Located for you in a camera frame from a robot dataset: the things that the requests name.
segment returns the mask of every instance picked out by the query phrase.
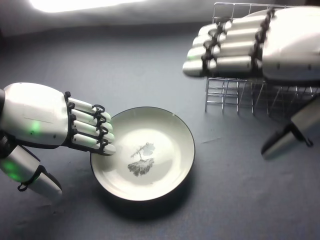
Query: metal wire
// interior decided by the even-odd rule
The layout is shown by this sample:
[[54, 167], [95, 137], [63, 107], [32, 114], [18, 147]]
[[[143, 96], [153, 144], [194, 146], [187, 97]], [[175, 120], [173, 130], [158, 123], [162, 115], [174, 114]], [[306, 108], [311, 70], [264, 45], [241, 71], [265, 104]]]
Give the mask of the metal wire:
[[[213, 9], [212, 21], [215, 23], [226, 16], [217, 16], [217, 8], [221, 12], [229, 12], [230, 19], [242, 18], [246, 15], [267, 10], [269, 8], [285, 9], [295, 6], [253, 3], [227, 3], [216, 2]], [[281, 114], [288, 117], [295, 109], [301, 107], [314, 95], [319, 94], [317, 87], [283, 87], [267, 84], [263, 79], [234, 79], [210, 77], [206, 80], [205, 111], [208, 104], [221, 104], [222, 111], [225, 106], [236, 106], [237, 113], [242, 108], [251, 108], [254, 115], [257, 110], [266, 110], [268, 116]]]

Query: scratch on table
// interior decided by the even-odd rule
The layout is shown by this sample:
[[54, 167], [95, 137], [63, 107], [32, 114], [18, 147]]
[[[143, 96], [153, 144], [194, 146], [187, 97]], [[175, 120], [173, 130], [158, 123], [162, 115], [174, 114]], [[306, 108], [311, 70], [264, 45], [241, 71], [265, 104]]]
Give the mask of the scratch on table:
[[217, 141], [217, 140], [220, 140], [220, 139], [223, 139], [223, 137], [217, 137], [217, 138], [214, 138], [214, 139], [211, 139], [211, 140], [208, 140], [208, 141], [203, 141], [201, 143], [202, 144], [207, 144], [207, 143], [211, 143], [211, 142], [214, 142], [214, 141]]

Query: round ceramic dish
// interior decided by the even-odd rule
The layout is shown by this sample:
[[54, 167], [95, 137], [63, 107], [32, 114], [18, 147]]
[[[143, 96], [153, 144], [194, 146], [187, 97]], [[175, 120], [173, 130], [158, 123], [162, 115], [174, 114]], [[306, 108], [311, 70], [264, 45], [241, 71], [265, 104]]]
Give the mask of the round ceramic dish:
[[195, 160], [188, 126], [161, 108], [137, 107], [112, 118], [116, 154], [91, 154], [98, 182], [111, 194], [131, 201], [159, 198], [175, 189]]

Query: tree design on plate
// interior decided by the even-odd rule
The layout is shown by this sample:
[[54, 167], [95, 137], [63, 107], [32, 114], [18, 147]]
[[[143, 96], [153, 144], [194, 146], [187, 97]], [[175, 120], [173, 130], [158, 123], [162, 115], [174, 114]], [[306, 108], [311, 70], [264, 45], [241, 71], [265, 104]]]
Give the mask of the tree design on plate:
[[[148, 144], [148, 145], [146, 145], [146, 147], [143, 148], [143, 155], [150, 156], [153, 154], [153, 151], [155, 149], [156, 148], [154, 147], [153, 144]], [[137, 152], [140, 156], [140, 160], [128, 165], [129, 171], [133, 172], [133, 174], [136, 177], [138, 177], [139, 175], [142, 176], [142, 175], [147, 174], [155, 162], [154, 158], [148, 158], [146, 160], [142, 159], [140, 150], [137, 149]]]

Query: metal dish rack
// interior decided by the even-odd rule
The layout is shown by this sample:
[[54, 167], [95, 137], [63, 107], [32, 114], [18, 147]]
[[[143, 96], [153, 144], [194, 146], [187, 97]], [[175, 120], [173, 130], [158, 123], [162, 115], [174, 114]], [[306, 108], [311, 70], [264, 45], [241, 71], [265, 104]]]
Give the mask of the metal dish rack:
[[[267, 10], [269, 8], [285, 9], [294, 6], [252, 3], [225, 3], [214, 4], [212, 21], [221, 19], [237, 19], [246, 15]], [[206, 80], [205, 111], [208, 104], [220, 104], [222, 111], [226, 106], [236, 107], [239, 113], [242, 108], [251, 108], [257, 112], [266, 112], [268, 116], [290, 117], [297, 108], [320, 93], [317, 87], [287, 87], [267, 84], [264, 79], [234, 79], [209, 77]]]

